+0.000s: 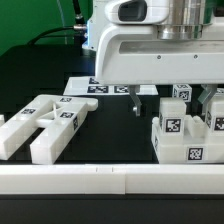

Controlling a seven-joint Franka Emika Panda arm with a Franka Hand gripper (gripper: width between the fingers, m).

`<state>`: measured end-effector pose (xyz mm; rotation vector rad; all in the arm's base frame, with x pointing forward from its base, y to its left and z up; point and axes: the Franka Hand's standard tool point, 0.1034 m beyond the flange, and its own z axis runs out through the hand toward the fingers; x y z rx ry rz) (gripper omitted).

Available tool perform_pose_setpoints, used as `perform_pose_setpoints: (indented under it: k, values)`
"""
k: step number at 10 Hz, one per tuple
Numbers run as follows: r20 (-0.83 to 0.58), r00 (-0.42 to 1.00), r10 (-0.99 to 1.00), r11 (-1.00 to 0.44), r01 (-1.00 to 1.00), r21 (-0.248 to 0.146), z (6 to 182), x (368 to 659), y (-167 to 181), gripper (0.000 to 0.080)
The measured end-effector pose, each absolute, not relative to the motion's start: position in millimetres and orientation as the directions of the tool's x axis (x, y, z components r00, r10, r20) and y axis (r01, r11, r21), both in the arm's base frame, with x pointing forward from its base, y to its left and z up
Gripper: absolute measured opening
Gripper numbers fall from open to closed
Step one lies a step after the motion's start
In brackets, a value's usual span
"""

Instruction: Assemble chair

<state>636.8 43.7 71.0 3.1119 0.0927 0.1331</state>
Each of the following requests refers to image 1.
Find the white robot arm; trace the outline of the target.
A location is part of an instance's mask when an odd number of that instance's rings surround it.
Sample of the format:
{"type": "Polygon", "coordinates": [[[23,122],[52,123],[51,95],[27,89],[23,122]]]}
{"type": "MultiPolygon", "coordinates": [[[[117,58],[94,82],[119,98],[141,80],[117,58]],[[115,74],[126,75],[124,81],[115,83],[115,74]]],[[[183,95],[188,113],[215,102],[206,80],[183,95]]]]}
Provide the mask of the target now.
{"type": "Polygon", "coordinates": [[[142,85],[199,84],[206,106],[224,84],[224,15],[215,0],[93,0],[84,48],[95,78],[126,85],[141,113],[142,85]]]}

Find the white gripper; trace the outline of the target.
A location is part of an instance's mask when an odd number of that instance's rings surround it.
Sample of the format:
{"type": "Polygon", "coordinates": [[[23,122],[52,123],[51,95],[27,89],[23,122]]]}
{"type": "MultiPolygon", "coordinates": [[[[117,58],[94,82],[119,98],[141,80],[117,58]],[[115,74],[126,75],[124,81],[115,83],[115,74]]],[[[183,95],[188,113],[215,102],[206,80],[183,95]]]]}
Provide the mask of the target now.
{"type": "Polygon", "coordinates": [[[137,116],[139,85],[202,84],[198,101],[206,105],[224,83],[224,24],[191,41],[159,40],[153,26],[110,25],[99,40],[95,76],[104,85],[129,85],[137,116]]]}

